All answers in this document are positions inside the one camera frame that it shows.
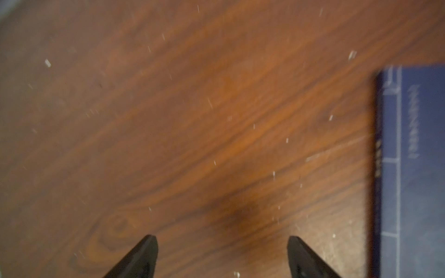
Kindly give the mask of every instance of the book cover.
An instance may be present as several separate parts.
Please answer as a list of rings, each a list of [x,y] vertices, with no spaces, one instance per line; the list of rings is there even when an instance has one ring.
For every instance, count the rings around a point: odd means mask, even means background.
[[[445,66],[377,78],[372,275],[445,277]]]

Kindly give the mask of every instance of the wooden table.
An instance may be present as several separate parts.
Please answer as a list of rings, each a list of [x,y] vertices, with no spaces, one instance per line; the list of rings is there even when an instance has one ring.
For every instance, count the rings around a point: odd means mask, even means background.
[[[0,269],[366,276],[374,77],[445,61],[441,0],[36,0],[0,23]]]

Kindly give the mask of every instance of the wood grain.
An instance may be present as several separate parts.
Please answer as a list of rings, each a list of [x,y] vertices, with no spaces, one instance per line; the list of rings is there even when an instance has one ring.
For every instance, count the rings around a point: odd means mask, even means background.
[[[444,17],[440,0],[25,1],[0,23],[4,277],[102,277],[145,234],[157,278],[290,277],[289,235],[366,276],[374,76],[444,62]]]

